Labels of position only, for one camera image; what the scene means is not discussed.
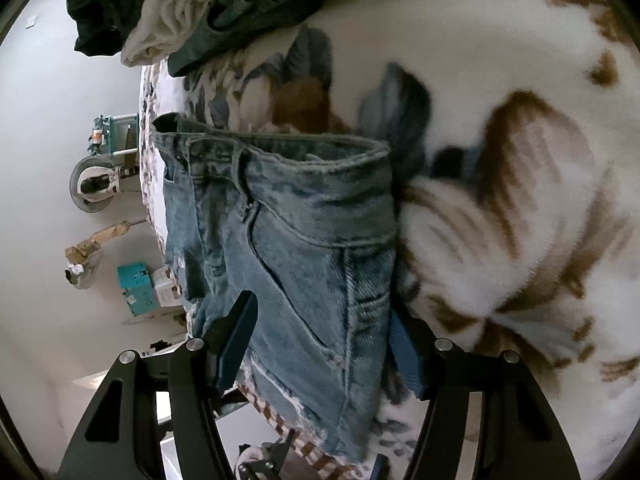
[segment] shorts waistband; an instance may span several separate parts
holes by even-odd
[[[197,180],[232,181],[297,235],[326,246],[383,242],[396,234],[389,148],[331,134],[229,133],[165,114],[153,142]]]

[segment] bed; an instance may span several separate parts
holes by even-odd
[[[310,30],[320,44],[295,41]],[[640,312],[634,303],[640,292],[640,67],[638,51],[606,1],[335,0],[304,25],[263,36],[186,77],[171,78],[164,60],[145,67],[140,178],[162,251],[164,163],[149,139],[152,121],[181,112],[222,129],[273,130],[278,121],[269,74],[281,70],[292,48],[298,59],[321,65],[331,81],[325,119],[335,131],[349,132],[366,120],[364,96],[386,91],[390,66],[428,90],[428,134],[420,148],[442,177],[433,171],[419,177],[403,197],[407,302],[437,336],[466,350],[516,349],[547,394],[582,478],[598,478],[640,417]],[[540,121],[531,119],[536,114]],[[519,128],[541,128],[536,138],[547,144],[518,143]],[[476,163],[501,182],[487,194],[487,215],[450,182],[447,159],[439,155],[452,146],[479,154]],[[530,164],[510,166],[514,153]],[[532,180],[532,174],[542,177]],[[589,182],[590,190],[576,182]],[[552,208],[557,200],[566,210]],[[456,232],[455,216],[442,224],[446,208],[478,220],[484,248]],[[491,238],[491,222],[509,234],[502,247]],[[446,229],[452,232],[443,237]],[[536,252],[541,246],[548,249],[542,256]],[[484,272],[508,274],[526,258],[534,260],[527,268],[537,270],[507,298],[472,286],[453,290],[461,277],[475,283]],[[416,286],[433,262],[444,289],[437,294]],[[566,264],[556,269],[556,262]],[[484,302],[483,294],[492,300]],[[479,304],[471,301],[477,298]],[[296,451],[322,478],[368,478],[377,453],[389,457],[392,477],[402,478],[427,405],[387,372],[362,463],[324,454],[316,438],[293,428]],[[286,434],[287,421],[250,384],[240,387]],[[459,478],[475,459],[477,405],[470,414]]]

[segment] front pocket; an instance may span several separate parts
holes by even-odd
[[[175,166],[173,164],[164,165],[164,175],[162,176],[165,184],[175,183]]]
[[[190,177],[193,186],[194,211],[200,244],[203,270],[212,292],[216,282],[225,275],[225,259],[220,240],[219,219],[226,216],[226,187],[209,178]]]
[[[279,227],[260,203],[252,204],[246,241],[290,314],[329,361],[344,366],[348,301],[340,250],[319,248]]]

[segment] denim shorts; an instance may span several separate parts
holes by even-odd
[[[360,460],[378,406],[396,222],[386,143],[231,134],[167,114],[167,263],[193,335],[258,298],[245,379],[328,453]]]

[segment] white fleece blanket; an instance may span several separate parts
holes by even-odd
[[[294,43],[304,38],[300,28],[280,30],[187,79],[169,78],[164,62],[143,72],[140,175],[161,246],[164,165],[148,143],[157,114],[175,109],[231,129],[290,130],[303,129],[313,113],[312,124],[356,130],[367,119],[364,97],[390,95],[381,80],[398,63],[402,81],[412,76],[431,95],[417,147],[427,160],[446,146],[481,153],[475,193],[432,176],[406,188],[407,301],[437,335],[465,349],[517,350],[549,398],[582,478],[599,478],[640,416],[635,46],[604,0],[341,0],[307,25],[319,31],[321,48]],[[329,70],[326,95],[313,78],[282,78],[289,53],[296,69],[309,61],[325,76]],[[321,105],[303,110],[299,102]],[[296,427],[250,384],[245,391],[277,430]],[[382,452],[398,480],[426,409],[403,399],[383,396],[363,463],[327,457],[321,441],[304,433],[296,450],[331,480],[367,477]],[[470,431],[465,449],[477,438]],[[465,454],[462,469],[473,460]]]
[[[176,52],[213,0],[145,0],[140,20],[122,47],[125,66],[151,65]]]

